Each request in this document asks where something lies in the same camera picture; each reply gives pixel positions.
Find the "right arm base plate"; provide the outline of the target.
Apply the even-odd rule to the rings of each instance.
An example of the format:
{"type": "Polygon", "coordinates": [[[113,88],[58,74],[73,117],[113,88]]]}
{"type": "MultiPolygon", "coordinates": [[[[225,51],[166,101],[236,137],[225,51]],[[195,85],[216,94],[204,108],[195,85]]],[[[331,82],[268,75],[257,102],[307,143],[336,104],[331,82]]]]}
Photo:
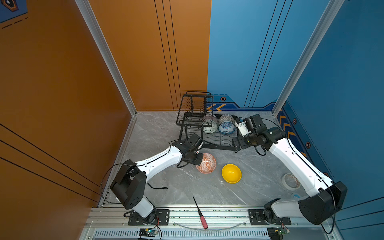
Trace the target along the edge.
{"type": "Polygon", "coordinates": [[[266,209],[249,209],[249,218],[251,225],[291,225],[291,219],[289,217],[279,218],[270,210],[266,209]]]}

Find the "blue floral bowl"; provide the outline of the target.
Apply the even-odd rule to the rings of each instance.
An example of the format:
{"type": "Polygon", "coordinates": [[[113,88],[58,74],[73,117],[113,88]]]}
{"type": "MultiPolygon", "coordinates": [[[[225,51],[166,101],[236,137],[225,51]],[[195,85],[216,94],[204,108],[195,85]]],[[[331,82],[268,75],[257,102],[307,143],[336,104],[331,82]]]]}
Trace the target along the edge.
{"type": "Polygon", "coordinates": [[[236,129],[235,119],[233,118],[233,116],[228,114],[221,115],[221,117],[219,118],[218,129],[219,132],[223,135],[232,134],[236,129]]]}

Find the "orange patterned bowl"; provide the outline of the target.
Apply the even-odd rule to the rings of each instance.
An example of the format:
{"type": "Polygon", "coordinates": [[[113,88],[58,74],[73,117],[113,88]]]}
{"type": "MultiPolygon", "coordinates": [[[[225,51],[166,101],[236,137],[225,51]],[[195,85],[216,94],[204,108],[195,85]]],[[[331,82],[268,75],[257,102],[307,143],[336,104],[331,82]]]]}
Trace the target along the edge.
{"type": "Polygon", "coordinates": [[[215,157],[208,153],[203,153],[203,160],[199,166],[196,166],[197,170],[202,174],[212,173],[217,166],[215,157]]]}

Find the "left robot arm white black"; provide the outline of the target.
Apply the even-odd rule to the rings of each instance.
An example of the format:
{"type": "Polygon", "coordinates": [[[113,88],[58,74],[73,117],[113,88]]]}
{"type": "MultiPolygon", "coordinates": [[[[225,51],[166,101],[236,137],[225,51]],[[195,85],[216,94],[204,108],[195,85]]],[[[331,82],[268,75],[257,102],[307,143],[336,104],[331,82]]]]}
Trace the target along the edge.
{"type": "Polygon", "coordinates": [[[127,160],[117,164],[120,169],[110,189],[125,209],[139,214],[145,223],[152,223],[156,219],[156,207],[145,197],[147,182],[166,168],[181,162],[199,166],[203,160],[200,152],[203,145],[200,138],[176,141],[148,159],[135,163],[127,160]]]}

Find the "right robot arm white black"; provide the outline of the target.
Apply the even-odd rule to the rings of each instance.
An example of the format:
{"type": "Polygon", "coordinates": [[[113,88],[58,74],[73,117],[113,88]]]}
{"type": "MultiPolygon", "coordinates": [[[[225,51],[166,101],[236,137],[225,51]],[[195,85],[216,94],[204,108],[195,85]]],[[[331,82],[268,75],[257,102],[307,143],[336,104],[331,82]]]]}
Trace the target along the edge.
{"type": "Polygon", "coordinates": [[[276,156],[296,177],[308,195],[298,200],[274,199],[268,202],[263,212],[266,223],[272,225],[282,218],[293,217],[305,218],[314,225],[321,225],[329,218],[336,218],[336,213],[341,210],[347,195],[346,185],[334,182],[318,170],[294,147],[280,128],[273,127],[260,133],[253,130],[245,136],[233,138],[232,142],[238,151],[260,146],[276,156]]]}

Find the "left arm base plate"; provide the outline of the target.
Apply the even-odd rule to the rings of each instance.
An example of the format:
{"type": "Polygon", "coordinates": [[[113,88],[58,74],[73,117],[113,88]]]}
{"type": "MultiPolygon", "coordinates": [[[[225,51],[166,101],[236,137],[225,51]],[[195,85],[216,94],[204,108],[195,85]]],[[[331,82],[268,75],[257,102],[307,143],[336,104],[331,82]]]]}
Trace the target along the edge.
{"type": "Polygon", "coordinates": [[[143,218],[139,213],[131,213],[128,221],[129,226],[167,226],[170,219],[170,210],[157,209],[152,212],[148,217],[143,218]]]}

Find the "pink striped bowl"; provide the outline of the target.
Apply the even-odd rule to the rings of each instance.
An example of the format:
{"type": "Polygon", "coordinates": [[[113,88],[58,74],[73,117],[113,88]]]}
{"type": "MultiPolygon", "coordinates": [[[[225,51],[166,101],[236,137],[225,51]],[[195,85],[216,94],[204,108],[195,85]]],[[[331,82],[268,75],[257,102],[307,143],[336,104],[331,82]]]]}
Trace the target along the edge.
{"type": "Polygon", "coordinates": [[[218,124],[218,119],[214,114],[207,114],[207,119],[215,124],[218,124]]]}

